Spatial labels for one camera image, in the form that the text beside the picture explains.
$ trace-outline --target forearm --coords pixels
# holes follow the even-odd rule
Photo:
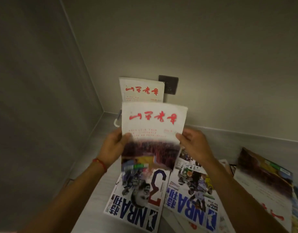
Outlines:
[[[103,174],[103,166],[93,162],[70,186],[54,198],[45,211],[19,232],[71,232]]]
[[[202,164],[237,233],[287,232],[216,159]]]

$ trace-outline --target barcode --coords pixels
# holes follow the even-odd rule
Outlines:
[[[285,169],[283,169],[283,168],[281,168],[281,172],[284,172],[285,174],[287,174],[288,176],[290,176],[291,175],[291,173],[290,172],[288,172],[287,170],[285,170]]]

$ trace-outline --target beige wall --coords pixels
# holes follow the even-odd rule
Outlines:
[[[59,0],[0,0],[0,232],[53,198],[102,113]]]
[[[298,141],[298,0],[63,0],[105,111],[179,77],[187,123]]]

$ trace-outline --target red bracelet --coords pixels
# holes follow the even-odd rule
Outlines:
[[[105,163],[104,163],[103,161],[101,161],[101,160],[98,159],[98,158],[95,158],[95,159],[93,159],[93,162],[98,162],[98,163],[100,163],[100,164],[103,166],[105,173],[107,172],[107,166],[105,165]]]

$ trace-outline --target power outlet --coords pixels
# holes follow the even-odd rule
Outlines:
[[[171,95],[176,94],[179,78],[159,75],[159,81],[165,83],[164,93]]]

